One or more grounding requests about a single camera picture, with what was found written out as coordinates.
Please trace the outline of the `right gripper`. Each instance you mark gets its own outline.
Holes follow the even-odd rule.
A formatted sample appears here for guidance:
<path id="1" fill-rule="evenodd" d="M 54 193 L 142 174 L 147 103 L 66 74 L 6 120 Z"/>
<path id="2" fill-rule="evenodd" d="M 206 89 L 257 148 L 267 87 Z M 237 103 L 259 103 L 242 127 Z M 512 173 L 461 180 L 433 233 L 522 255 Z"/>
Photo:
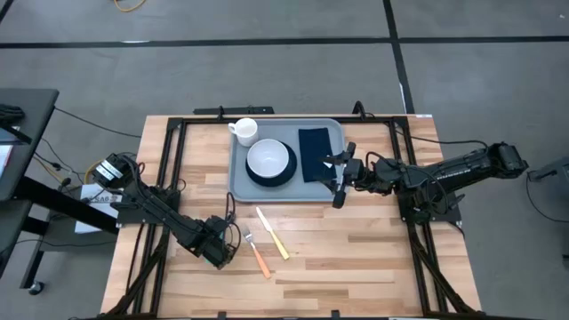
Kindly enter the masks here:
<path id="1" fill-rule="evenodd" d="M 354 158 L 356 143 L 350 142 L 345 151 L 338 155 L 321 157 L 320 161 L 326 164 L 343 164 L 342 178 L 336 175 L 315 175 L 314 180 L 323 184 L 326 188 L 340 188 L 345 191 L 352 187 L 357 191 L 365 188 L 365 167 L 361 159 Z"/>

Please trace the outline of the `navy cloth napkin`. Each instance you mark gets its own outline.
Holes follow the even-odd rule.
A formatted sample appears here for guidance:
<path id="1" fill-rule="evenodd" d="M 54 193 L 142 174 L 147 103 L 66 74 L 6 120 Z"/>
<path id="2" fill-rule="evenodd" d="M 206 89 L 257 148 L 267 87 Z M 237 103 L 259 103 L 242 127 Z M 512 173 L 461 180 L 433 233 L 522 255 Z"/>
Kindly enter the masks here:
<path id="1" fill-rule="evenodd" d="M 299 129 L 299 143 L 305 182 L 337 178 L 335 168 L 321 161 L 322 158 L 333 155 L 327 128 Z"/>

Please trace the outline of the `orange-handled fork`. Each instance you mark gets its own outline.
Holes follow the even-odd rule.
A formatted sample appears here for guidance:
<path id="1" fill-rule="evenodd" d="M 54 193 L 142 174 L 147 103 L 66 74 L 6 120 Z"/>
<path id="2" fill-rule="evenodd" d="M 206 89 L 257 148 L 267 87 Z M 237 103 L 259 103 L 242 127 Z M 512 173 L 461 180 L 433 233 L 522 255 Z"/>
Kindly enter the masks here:
<path id="1" fill-rule="evenodd" d="M 250 231 L 250 229 L 244 225 L 243 226 L 243 236 L 245 241 L 251 246 L 253 254 L 255 256 L 255 259 L 258 262 L 258 265 L 260 267 L 260 270 L 262 272 L 262 274 L 267 278 L 270 279 L 271 278 L 271 273 L 270 270 L 265 262 L 265 260 L 262 258 L 262 256 L 260 255 L 260 252 L 258 251 L 253 238 L 252 238 L 252 233 Z"/>

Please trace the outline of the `dark teal plate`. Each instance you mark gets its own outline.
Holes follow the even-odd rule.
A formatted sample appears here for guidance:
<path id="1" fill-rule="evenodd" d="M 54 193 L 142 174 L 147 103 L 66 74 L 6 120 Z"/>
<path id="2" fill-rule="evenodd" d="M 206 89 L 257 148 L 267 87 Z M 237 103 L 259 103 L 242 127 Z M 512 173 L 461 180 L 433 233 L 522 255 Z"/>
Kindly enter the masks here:
<path id="1" fill-rule="evenodd" d="M 266 179 L 266 178 L 262 178 L 257 176 L 256 174 L 254 174 L 251 169 L 249 168 L 247 162 L 246 162 L 246 157 L 245 157 L 245 169 L 246 172 L 249 176 L 249 178 L 251 180 L 253 180 L 255 183 L 263 186 L 263 187 L 278 187 L 281 185 L 284 185 L 287 181 L 289 181 L 293 175 L 295 174 L 295 171 L 297 169 L 297 157 L 294 153 L 294 151 L 284 142 L 282 142 L 285 147 L 288 150 L 289 153 L 289 163 L 287 165 L 287 167 L 285 168 L 285 170 L 279 174 L 278 176 L 274 177 L 274 178 L 270 178 L 270 179 Z"/>

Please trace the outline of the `yellow-handled knife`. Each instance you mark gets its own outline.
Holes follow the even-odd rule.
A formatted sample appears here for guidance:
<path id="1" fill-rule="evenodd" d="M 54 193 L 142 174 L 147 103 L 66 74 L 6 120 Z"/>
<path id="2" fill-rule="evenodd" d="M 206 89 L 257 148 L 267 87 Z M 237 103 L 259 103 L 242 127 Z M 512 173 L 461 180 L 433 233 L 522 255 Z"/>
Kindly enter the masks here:
<path id="1" fill-rule="evenodd" d="M 259 219 L 261 220 L 261 223 L 263 225 L 263 227 L 267 230 L 267 232 L 270 234 L 270 236 L 273 239 L 274 244 L 276 245 L 276 248 L 279 250 L 282 258 L 284 260 L 289 260 L 290 259 L 290 255 L 288 253 L 288 251 L 285 249 L 285 247 L 283 246 L 282 242 L 280 241 L 280 239 L 278 238 L 278 236 L 276 235 L 274 229 L 270 226 L 267 218 L 265 217 L 265 215 L 263 214 L 262 210 L 260 209 L 260 207 L 256 207 L 256 212 L 257 215 L 259 217 Z"/>

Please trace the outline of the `white bowl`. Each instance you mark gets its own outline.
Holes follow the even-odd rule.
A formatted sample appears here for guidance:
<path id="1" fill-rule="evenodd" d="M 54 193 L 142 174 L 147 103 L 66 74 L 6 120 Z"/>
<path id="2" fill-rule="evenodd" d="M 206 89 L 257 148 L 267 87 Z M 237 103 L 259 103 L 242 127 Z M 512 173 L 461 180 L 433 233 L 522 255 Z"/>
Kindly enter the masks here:
<path id="1" fill-rule="evenodd" d="M 285 170 L 289 163 L 289 153 L 278 140 L 259 140 L 249 148 L 246 162 L 254 174 L 270 179 Z"/>

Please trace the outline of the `white mug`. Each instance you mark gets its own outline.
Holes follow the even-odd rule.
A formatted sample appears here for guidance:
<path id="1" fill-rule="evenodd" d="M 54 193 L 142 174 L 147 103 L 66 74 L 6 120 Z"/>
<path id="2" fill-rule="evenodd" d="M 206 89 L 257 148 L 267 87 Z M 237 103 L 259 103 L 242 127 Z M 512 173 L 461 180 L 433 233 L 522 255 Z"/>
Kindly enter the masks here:
<path id="1" fill-rule="evenodd" d="M 228 130 L 234 134 L 237 141 L 249 148 L 259 140 L 258 124 L 249 117 L 241 118 L 235 123 L 228 124 Z"/>

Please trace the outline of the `grey plastic tray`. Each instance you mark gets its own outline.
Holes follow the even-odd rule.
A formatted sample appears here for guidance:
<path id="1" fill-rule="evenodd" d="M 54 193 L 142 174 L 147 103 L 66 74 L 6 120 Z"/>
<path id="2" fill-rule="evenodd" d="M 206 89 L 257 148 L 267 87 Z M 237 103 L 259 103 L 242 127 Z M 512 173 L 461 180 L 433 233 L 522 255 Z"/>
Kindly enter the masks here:
<path id="1" fill-rule="evenodd" d="M 235 199 L 244 203 L 330 203 L 333 194 L 324 184 L 303 181 L 298 130 L 326 128 L 332 152 L 336 155 L 345 147 L 341 124 L 331 118 L 258 118 L 256 122 L 261 139 L 279 140 L 292 148 L 297 157 L 297 169 L 292 178 L 281 186 L 264 187 L 257 184 L 250 179 L 245 169 L 248 149 L 237 142 L 236 136 L 232 136 L 228 162 L 228 191 Z"/>

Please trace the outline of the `white printed paper sheet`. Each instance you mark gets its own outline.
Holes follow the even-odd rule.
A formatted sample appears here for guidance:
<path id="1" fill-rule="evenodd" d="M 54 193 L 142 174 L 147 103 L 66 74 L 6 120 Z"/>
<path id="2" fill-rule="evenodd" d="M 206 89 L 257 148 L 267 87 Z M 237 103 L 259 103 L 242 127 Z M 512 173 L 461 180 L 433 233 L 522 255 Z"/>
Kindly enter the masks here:
<path id="1" fill-rule="evenodd" d="M 118 210 L 112 207 L 114 203 L 120 203 L 123 196 L 120 194 L 113 194 L 102 188 L 98 184 L 85 184 L 80 188 L 79 199 L 86 203 L 88 206 L 92 207 L 98 212 L 102 212 L 105 215 L 117 219 Z M 86 234 L 99 232 L 101 228 L 96 227 L 91 222 L 83 222 L 78 220 L 75 226 L 75 232 L 77 234 Z"/>

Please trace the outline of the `black side desk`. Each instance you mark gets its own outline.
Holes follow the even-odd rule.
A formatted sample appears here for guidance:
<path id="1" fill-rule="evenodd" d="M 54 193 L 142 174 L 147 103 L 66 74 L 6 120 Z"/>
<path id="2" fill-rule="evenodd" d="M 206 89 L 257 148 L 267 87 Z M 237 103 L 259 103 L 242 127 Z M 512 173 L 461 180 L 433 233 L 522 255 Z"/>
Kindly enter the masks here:
<path id="1" fill-rule="evenodd" d="M 0 277 L 22 231 L 44 236 L 51 222 L 29 216 L 34 204 L 74 220 L 91 222 L 116 235 L 116 220 L 56 188 L 33 180 L 25 172 L 43 137 L 59 92 L 54 89 L 0 89 L 0 105 L 19 108 L 23 117 L 12 124 L 0 122 L 0 131 L 14 138 L 12 151 L 0 175 Z"/>

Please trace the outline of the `grey equipment stand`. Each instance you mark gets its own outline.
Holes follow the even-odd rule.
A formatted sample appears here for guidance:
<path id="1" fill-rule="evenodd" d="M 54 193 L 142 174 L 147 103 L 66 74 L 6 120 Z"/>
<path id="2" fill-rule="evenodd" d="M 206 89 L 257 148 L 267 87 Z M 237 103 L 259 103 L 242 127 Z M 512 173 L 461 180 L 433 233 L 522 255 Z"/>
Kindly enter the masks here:
<path id="1" fill-rule="evenodd" d="M 531 182 L 540 182 L 548 177 L 557 177 L 558 187 L 569 194 L 569 156 L 559 158 L 528 173 Z"/>

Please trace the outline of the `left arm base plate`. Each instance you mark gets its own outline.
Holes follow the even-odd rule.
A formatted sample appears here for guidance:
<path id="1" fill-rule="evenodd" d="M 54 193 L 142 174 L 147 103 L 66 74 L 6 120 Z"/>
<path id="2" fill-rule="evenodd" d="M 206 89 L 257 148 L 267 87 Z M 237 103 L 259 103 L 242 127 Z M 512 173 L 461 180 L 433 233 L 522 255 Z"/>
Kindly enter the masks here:
<path id="1" fill-rule="evenodd" d="M 180 207 L 179 192 L 173 192 L 172 190 L 159 192 L 156 197 L 173 210 L 178 210 Z M 111 207 L 118 211 L 117 222 L 119 224 L 161 224 L 161 220 L 145 212 L 140 207 L 136 207 L 135 203 L 131 201 L 127 195 L 122 195 L 122 199 L 119 202 L 113 203 Z"/>

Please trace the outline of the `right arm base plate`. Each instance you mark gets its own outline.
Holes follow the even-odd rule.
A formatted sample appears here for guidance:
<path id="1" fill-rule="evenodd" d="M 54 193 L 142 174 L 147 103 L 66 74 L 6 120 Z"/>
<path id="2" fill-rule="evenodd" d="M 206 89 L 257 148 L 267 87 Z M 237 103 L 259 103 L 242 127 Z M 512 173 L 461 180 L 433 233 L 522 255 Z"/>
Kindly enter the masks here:
<path id="1" fill-rule="evenodd" d="M 458 203 L 464 198 L 464 195 L 457 196 L 455 193 L 452 193 L 447 198 L 448 202 L 441 198 L 424 205 L 417 205 L 413 203 L 411 198 L 399 196 L 397 201 L 401 220 L 419 225 L 433 221 L 452 223 L 461 221 Z"/>

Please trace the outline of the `black aluminium table frame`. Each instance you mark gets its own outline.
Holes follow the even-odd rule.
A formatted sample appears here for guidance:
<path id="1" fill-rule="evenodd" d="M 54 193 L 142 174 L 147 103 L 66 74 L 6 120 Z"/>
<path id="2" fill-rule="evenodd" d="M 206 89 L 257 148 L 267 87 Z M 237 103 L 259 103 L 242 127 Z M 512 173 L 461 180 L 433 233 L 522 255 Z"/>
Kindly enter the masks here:
<path id="1" fill-rule="evenodd" d="M 213 117 L 149 116 L 138 158 L 142 179 L 169 184 L 180 163 L 182 213 L 193 218 L 221 215 L 228 191 L 231 145 L 228 127 Z M 290 255 L 284 260 L 263 227 L 256 207 Z M 393 196 L 349 191 L 341 209 L 328 202 L 284 202 L 236 206 L 236 221 L 252 232 L 271 278 L 261 272 L 252 248 L 218 270 L 171 241 L 165 264 L 154 269 L 141 311 L 166 319 L 302 320 L 330 317 L 414 317 L 437 310 L 429 274 L 416 276 L 407 226 Z"/>

